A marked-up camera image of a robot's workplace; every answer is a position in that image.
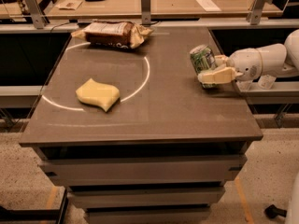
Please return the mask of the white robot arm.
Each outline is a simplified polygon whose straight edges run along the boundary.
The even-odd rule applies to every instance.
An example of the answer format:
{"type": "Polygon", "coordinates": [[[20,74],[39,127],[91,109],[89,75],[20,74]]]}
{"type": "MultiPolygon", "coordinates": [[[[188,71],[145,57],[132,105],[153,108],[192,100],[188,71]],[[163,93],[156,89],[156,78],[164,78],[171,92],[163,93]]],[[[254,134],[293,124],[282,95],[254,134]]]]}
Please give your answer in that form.
{"type": "Polygon", "coordinates": [[[258,79],[262,89],[271,89],[278,77],[296,77],[299,72],[299,30],[291,32],[283,44],[235,51],[229,57],[217,55],[216,67],[200,72],[203,85],[226,84],[258,79]]]}

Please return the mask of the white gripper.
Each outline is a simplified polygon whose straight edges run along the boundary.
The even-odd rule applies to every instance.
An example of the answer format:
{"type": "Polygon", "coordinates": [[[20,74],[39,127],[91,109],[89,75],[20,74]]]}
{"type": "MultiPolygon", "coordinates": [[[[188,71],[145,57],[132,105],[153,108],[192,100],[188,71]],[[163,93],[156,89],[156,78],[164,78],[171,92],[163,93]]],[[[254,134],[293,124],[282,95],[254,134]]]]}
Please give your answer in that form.
{"type": "Polygon", "coordinates": [[[254,80],[261,75],[263,68],[262,58],[257,49],[241,49],[229,58],[225,55],[216,55],[215,63],[219,68],[206,70],[197,76],[202,84],[226,84],[235,79],[254,80]]]}

